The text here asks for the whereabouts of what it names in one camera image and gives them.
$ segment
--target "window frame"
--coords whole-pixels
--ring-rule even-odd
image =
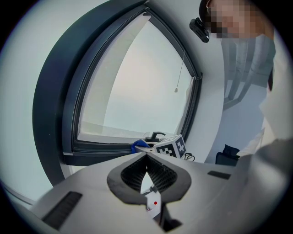
[[[194,79],[181,130],[187,140],[198,105],[202,73],[185,35],[152,2],[110,0],[71,25],[52,48],[38,79],[33,101],[33,133],[39,159],[52,185],[64,180],[62,165],[88,166],[131,153],[131,144],[80,141],[77,131],[91,70],[119,32],[143,12],[151,15],[149,21],[181,58],[185,51],[184,63]]]
[[[64,112],[63,112],[63,124],[62,124],[62,143],[63,151],[65,153],[65,162],[68,165],[78,165],[78,166],[88,166],[95,163],[103,162],[106,160],[114,159],[120,156],[131,154],[131,144],[106,144],[98,142],[89,142],[78,139],[78,131],[80,124],[80,114],[82,109],[83,100],[85,93],[88,88],[92,74],[99,63],[104,51],[108,48],[111,42],[116,38],[116,36],[137,16],[141,15],[143,12],[146,16],[151,16],[149,22],[151,22],[160,32],[170,41],[172,46],[176,49],[178,54],[183,59],[184,46],[181,41],[177,38],[174,32],[170,29],[166,22],[163,21],[151,8],[142,5],[130,12],[123,15],[112,25],[110,25],[91,45],[88,51],[85,53],[80,64],[78,65],[76,72],[72,78],[71,85],[68,90],[68,94],[65,101]],[[195,66],[191,63],[191,59],[187,52],[184,56],[184,64],[187,67],[188,72],[191,77],[195,80],[193,82],[193,87],[191,91],[190,103],[188,106],[188,111],[184,120],[181,133],[184,140],[187,139],[190,128],[191,121],[195,113],[197,93],[199,90],[197,71]],[[75,101],[75,106],[72,106],[72,100]],[[80,158],[76,163],[76,159],[71,156],[83,157]]]

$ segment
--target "gray surface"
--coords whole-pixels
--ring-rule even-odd
[[[172,219],[182,225],[172,233],[247,233],[264,221],[279,202],[292,175],[291,141],[275,141],[253,156],[243,156],[236,167],[201,164],[163,154],[157,157],[185,169],[192,184],[180,201],[167,203]],[[69,191],[83,194],[60,229],[61,233],[163,233],[150,219],[145,205],[128,205],[108,188],[112,168],[142,153],[89,166],[54,187],[32,208],[39,218]],[[207,173],[231,174],[224,180]]]

